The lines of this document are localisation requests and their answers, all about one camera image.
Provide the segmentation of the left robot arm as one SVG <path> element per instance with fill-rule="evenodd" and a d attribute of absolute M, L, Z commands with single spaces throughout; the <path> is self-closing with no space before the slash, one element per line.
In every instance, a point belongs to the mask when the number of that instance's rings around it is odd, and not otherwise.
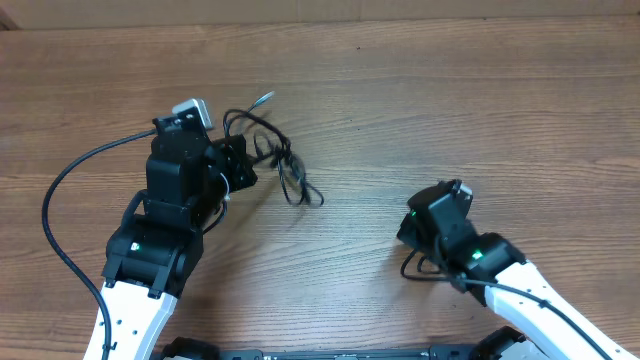
<path fill-rule="evenodd" d="M 85 352 L 99 359 L 147 359 L 203 254 L 207 222 L 230 193 L 257 176 L 241 135 L 212 141 L 164 133 L 151 143 L 147 188 L 107 243 L 99 312 Z"/>

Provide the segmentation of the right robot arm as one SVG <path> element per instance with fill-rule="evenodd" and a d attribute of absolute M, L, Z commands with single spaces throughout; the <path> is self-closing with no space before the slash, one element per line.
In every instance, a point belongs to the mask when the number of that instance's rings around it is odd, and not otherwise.
<path fill-rule="evenodd" d="M 468 220 L 473 192 L 461 180 L 441 181 L 407 202 L 397 239 L 416 264 L 403 278 L 448 283 L 471 294 L 508 326 L 478 343 L 472 359 L 630 359 L 566 301 L 536 265 L 502 235 L 480 234 Z"/>

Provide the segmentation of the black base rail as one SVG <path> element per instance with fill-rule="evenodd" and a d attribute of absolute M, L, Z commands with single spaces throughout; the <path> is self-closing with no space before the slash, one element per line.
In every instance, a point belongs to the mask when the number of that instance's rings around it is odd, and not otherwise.
<path fill-rule="evenodd" d="M 151 356 L 152 360 L 480 360 L 506 359 L 509 349 L 524 337 L 498 336 L 478 344 L 441 344 L 418 349 L 333 350 L 265 352 L 261 350 L 221 350 L 202 341 L 178 337 Z"/>

